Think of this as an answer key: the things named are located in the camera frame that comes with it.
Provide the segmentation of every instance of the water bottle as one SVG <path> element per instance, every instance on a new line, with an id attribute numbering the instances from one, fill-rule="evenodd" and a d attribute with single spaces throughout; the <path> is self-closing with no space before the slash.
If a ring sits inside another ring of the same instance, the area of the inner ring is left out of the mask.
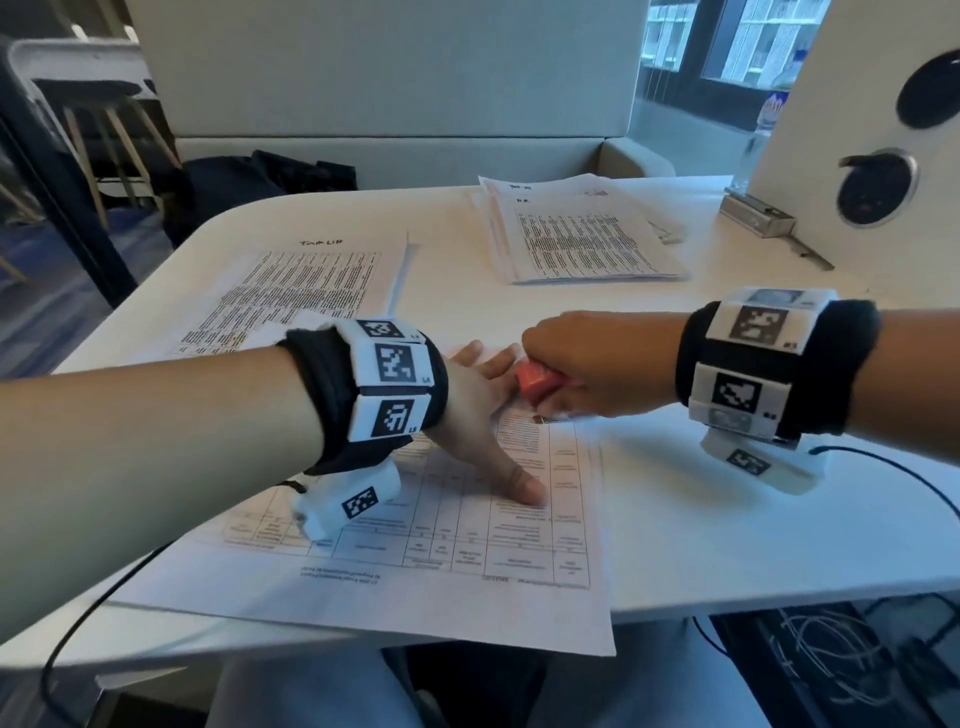
<path id="1" fill-rule="evenodd" d="M 770 134 L 773 133 L 777 119 L 780 117 L 780 110 L 786 104 L 787 96 L 790 95 L 790 89 L 797 82 L 797 75 L 800 73 L 800 67 L 806 59 L 806 51 L 797 51 L 793 54 L 793 60 L 784 68 L 777 78 L 771 84 L 770 94 L 767 100 L 763 102 L 760 109 L 760 116 L 756 118 L 756 130 L 747 142 L 747 148 L 743 151 L 743 157 L 737 165 L 736 174 L 733 175 L 730 189 L 734 192 L 744 194 L 747 191 L 747 184 L 750 177 L 754 174 L 756 163 L 760 161 L 760 155 L 770 141 Z"/>

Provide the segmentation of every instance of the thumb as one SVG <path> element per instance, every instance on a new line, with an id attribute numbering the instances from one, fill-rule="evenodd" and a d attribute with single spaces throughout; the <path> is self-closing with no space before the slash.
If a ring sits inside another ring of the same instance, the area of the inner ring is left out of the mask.
<path id="1" fill-rule="evenodd" d="M 543 417 L 567 412 L 599 414 L 596 397 L 586 387 L 562 387 L 537 405 L 537 414 Z"/>
<path id="2" fill-rule="evenodd" d="M 506 496 L 524 505 L 544 505 L 546 486 L 523 470 L 508 455 L 491 433 L 483 448 L 482 458 L 474 463 L 477 471 L 490 482 L 494 493 Z"/>

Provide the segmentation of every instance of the beige booth seat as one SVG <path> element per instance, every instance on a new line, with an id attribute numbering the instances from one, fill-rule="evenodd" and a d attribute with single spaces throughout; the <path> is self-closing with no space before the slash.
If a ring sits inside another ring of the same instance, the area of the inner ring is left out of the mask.
<path id="1" fill-rule="evenodd" d="M 672 176 L 622 138 L 643 0 L 128 0 L 181 157 L 352 164 L 361 189 Z"/>

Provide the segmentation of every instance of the armrest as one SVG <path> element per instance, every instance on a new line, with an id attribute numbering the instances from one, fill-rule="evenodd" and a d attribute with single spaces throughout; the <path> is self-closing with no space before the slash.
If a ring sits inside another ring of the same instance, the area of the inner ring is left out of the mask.
<path id="1" fill-rule="evenodd" d="M 600 145 L 597 174 L 618 180 L 625 177 L 676 177 L 673 164 L 626 136 L 611 137 Z"/>

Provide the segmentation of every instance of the sheet of paper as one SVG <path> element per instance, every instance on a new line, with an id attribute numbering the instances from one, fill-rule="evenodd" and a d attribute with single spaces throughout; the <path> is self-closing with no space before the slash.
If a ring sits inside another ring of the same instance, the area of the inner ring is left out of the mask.
<path id="1" fill-rule="evenodd" d="M 303 310 L 336 318 L 386 315 L 406 245 L 356 241 L 343 248 L 246 255 L 199 301 L 189 328 L 149 356 L 231 352 L 265 322 L 290 327 Z"/>
<path id="2" fill-rule="evenodd" d="M 549 486 L 491 493 L 426 438 L 395 453 L 400 495 L 310 543 L 272 488 L 187 534 L 116 601 L 201 614 L 612 655 L 599 460 L 574 423 L 509 408 L 497 437 Z"/>
<path id="3" fill-rule="evenodd" d="M 504 280 L 686 276 L 636 200 L 593 175 L 518 184 L 481 178 L 475 201 L 492 230 L 492 257 Z"/>

